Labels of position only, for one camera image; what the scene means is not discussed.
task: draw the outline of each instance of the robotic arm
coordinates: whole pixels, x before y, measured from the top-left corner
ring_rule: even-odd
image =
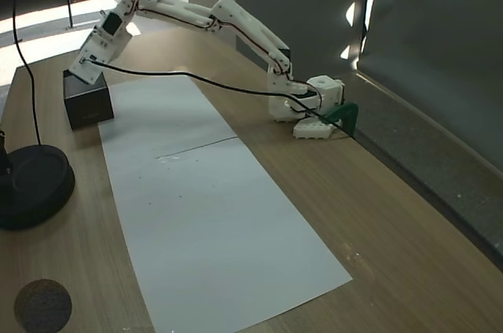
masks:
[[[94,84],[102,70],[89,60],[104,64],[115,60],[131,40],[126,27],[134,15],[199,31],[217,32],[227,27],[268,63],[270,92],[291,94],[322,115],[343,103],[344,85],[340,80],[319,76],[307,82],[295,81],[288,46],[234,0],[219,0],[211,9],[178,0],[121,0],[90,33],[70,72]],[[282,97],[269,98],[269,112],[278,122],[301,120],[294,130],[296,137],[327,138],[335,129],[316,118],[305,119],[307,114],[300,106]]]

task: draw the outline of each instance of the floor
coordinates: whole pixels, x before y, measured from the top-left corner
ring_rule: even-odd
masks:
[[[72,5],[75,26],[61,0],[32,0],[17,20],[21,48],[29,63],[78,49],[117,0]],[[41,9],[45,4],[50,9]],[[129,31],[139,35],[170,27],[136,18]],[[0,10],[0,118],[20,58],[13,45],[9,10]],[[450,219],[496,264],[503,264],[503,181],[441,130],[355,74],[346,75],[347,99],[361,114],[356,139]]]

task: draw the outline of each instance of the green bracket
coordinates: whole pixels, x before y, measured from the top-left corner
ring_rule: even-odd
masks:
[[[356,122],[358,120],[359,108],[355,103],[344,103],[333,109],[325,115],[326,123],[343,122],[342,130],[350,137],[354,136],[356,131]]]

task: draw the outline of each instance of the black round base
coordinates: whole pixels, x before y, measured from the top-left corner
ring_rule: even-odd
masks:
[[[28,229],[55,215],[73,193],[75,176],[66,155],[52,146],[9,154],[12,190],[0,190],[0,229]]]

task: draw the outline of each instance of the black wire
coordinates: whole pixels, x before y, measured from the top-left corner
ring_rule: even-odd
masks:
[[[329,122],[326,117],[324,117],[323,115],[320,115],[314,109],[309,108],[302,101],[300,101],[299,99],[293,97],[292,95],[288,95],[287,93],[246,90],[246,89],[243,89],[243,88],[227,86],[225,84],[214,82],[213,80],[210,80],[210,79],[205,78],[203,76],[199,76],[199,75],[193,74],[192,72],[187,72],[187,71],[164,71],[164,72],[134,71],[134,70],[127,70],[125,68],[118,68],[118,67],[112,66],[110,64],[104,64],[104,63],[99,62],[97,60],[88,60],[88,59],[86,59],[85,61],[90,62],[92,64],[96,64],[97,66],[101,66],[103,68],[109,68],[110,70],[113,70],[113,71],[123,72],[125,74],[143,75],[143,76],[188,76],[190,78],[194,78],[194,79],[200,80],[201,82],[205,82],[207,84],[211,84],[212,86],[223,88],[224,90],[229,90],[229,91],[234,91],[234,92],[239,92],[239,93],[246,93],[248,95],[269,96],[269,97],[284,97],[284,98],[289,99],[290,101],[293,101],[294,103],[298,104],[302,108],[304,108],[305,109],[305,111],[303,111],[304,113],[307,113],[307,114],[313,115],[315,117],[318,117],[323,123],[332,124],[333,126],[339,128],[339,129],[342,129],[340,127],[340,125],[338,125],[337,123]]]
[[[16,27],[16,8],[17,8],[17,0],[13,0],[13,34],[14,34],[14,43],[16,44],[17,52],[19,53],[19,57],[23,61],[28,74],[30,75],[31,80],[31,112],[33,115],[33,123],[35,125],[35,133],[37,134],[37,143],[39,145],[42,144],[40,141],[40,131],[39,131],[39,121],[37,119],[37,110],[35,105],[35,77],[33,76],[33,72],[30,69],[27,61],[24,59],[23,53],[21,52],[21,48],[19,46],[19,39],[17,37],[17,27]]]

